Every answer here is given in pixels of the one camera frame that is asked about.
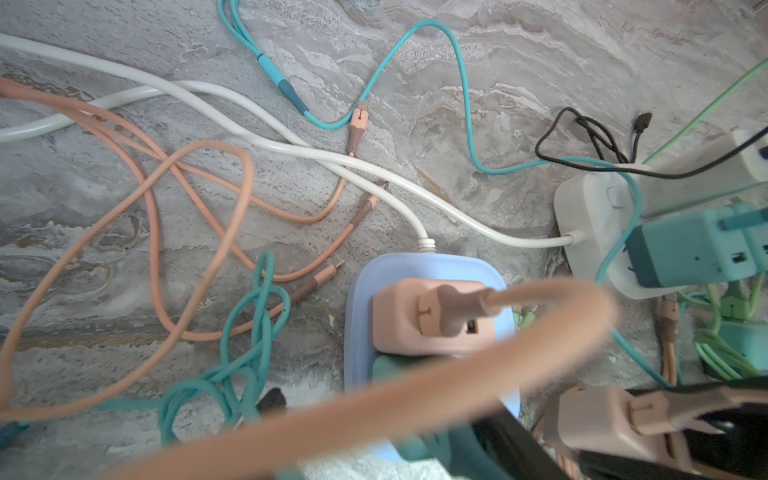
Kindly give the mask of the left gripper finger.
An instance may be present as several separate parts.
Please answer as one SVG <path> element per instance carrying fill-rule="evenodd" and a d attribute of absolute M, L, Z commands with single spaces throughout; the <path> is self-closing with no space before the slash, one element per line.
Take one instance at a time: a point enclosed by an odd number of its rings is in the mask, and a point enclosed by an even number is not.
<path fill-rule="evenodd" d="M 631 389 L 630 422 L 642 435 L 684 436 L 693 471 L 607 454 L 575 459 L 543 440 L 543 416 L 526 430 L 508 413 L 474 424 L 485 452 L 514 479 L 764 479 L 767 476 L 767 386 L 705 383 L 668 391 Z"/>

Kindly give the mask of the white power strip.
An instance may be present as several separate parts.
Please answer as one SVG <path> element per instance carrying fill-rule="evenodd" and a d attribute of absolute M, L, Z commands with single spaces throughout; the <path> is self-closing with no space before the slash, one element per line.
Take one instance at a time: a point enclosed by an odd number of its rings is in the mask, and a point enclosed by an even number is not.
<path fill-rule="evenodd" d="M 634 229 L 714 206 L 767 183 L 767 136 L 743 130 L 654 165 L 634 164 L 626 176 L 583 172 L 558 187 L 554 210 L 561 234 L 579 238 L 565 247 L 573 276 L 595 280 L 626 298 L 661 297 L 684 287 L 645 288 L 626 249 Z"/>

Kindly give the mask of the pink charger plug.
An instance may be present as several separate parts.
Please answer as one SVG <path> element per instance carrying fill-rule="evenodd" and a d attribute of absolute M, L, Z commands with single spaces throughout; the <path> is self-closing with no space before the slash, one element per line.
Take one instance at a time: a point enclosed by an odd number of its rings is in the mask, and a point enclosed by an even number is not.
<path fill-rule="evenodd" d="M 551 399 L 543 414 L 543 440 L 575 459 L 583 452 L 607 454 L 693 471 L 681 434 L 642 435 L 630 422 L 632 395 L 619 386 L 571 388 Z"/>
<path fill-rule="evenodd" d="M 420 297 L 450 286 L 463 294 L 486 286 L 476 281 L 407 278 L 376 293 L 372 300 L 372 341 L 385 354 L 401 356 L 465 355 L 502 338 L 492 317 L 472 319 L 455 336 L 446 336 L 431 320 L 429 304 Z"/>

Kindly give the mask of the teal plug from blue strip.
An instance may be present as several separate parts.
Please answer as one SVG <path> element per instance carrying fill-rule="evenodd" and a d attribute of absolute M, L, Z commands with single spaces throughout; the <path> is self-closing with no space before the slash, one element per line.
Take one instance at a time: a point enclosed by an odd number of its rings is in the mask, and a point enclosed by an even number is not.
<path fill-rule="evenodd" d="M 381 382 L 406 373 L 427 357 L 380 354 L 372 364 L 372 380 Z M 394 448 L 408 462 L 437 460 L 452 477 L 509 479 L 484 451 L 471 424 L 459 424 L 395 442 Z"/>

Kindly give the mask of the blue power strip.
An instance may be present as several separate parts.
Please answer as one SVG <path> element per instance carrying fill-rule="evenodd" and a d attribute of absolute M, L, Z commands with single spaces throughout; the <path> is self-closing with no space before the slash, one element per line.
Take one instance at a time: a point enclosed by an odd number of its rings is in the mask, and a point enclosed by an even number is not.
<path fill-rule="evenodd" d="M 376 293 L 407 278 L 476 281 L 503 290 L 502 275 L 489 263 L 470 257 L 436 253 L 393 253 L 368 263 L 348 291 L 344 334 L 344 391 L 368 386 L 372 364 L 380 354 L 372 341 L 372 300 Z M 511 309 L 494 317 L 500 340 L 515 334 Z"/>

